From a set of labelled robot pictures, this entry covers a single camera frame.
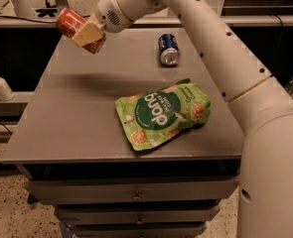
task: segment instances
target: table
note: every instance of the table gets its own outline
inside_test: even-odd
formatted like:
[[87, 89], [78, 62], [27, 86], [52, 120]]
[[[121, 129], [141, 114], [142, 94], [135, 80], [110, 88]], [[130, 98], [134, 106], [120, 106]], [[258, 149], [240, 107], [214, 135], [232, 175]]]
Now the table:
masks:
[[[158, 39], [172, 33], [177, 66]], [[158, 149], [132, 150], [115, 110], [121, 96], [190, 78], [210, 97], [208, 122]], [[1, 157], [78, 237], [195, 237], [238, 186], [243, 135], [182, 28], [108, 34], [97, 55], [62, 37]]]

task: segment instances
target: drawer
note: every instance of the drawer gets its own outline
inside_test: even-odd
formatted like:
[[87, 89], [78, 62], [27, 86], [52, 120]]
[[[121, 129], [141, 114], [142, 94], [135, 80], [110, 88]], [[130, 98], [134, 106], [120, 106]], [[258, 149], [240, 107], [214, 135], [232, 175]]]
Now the drawer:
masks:
[[203, 234], [205, 223], [149, 224], [140, 226], [102, 225], [75, 226], [73, 232], [78, 238], [195, 238]]
[[62, 205], [56, 216], [65, 225], [147, 224], [173, 222], [206, 222], [220, 207], [212, 200], [147, 203], [113, 203], [98, 205]]
[[229, 197], [238, 177], [158, 178], [151, 182], [99, 183], [92, 180], [28, 181], [27, 191], [43, 204], [205, 200]]

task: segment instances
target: snack bag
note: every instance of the snack bag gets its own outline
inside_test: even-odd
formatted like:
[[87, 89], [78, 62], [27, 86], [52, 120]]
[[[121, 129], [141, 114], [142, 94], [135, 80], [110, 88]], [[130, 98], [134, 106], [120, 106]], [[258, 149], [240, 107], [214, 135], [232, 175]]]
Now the snack bag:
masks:
[[155, 92], [121, 97], [115, 106], [136, 151], [158, 147], [181, 130], [205, 123], [211, 112], [209, 98], [189, 79]]

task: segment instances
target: floor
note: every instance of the floor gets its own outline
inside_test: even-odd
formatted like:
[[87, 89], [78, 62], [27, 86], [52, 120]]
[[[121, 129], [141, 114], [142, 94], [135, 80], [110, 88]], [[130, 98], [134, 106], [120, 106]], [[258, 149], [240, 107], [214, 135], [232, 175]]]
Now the floor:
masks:
[[[98, 0], [69, 0], [70, 6], [83, 15], [92, 13]], [[211, 0], [219, 11], [221, 0]], [[15, 131], [15, 123], [6, 123]], [[0, 156], [10, 138], [0, 126]], [[0, 238], [67, 238], [72, 237], [62, 228], [55, 217], [54, 209], [41, 203], [28, 204], [28, 193], [24, 189], [26, 178], [12, 170], [0, 172]], [[236, 233], [237, 190], [220, 203], [221, 211], [208, 222], [202, 238], [234, 238]]]

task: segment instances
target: hand sanitizer bottle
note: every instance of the hand sanitizer bottle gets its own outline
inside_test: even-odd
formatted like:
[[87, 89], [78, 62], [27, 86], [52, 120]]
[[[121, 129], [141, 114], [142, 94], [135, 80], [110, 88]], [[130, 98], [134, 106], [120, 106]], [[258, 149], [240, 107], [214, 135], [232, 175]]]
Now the hand sanitizer bottle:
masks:
[[0, 99], [2, 101], [9, 101], [14, 96], [15, 94], [8, 85], [7, 81], [4, 78], [0, 77]]

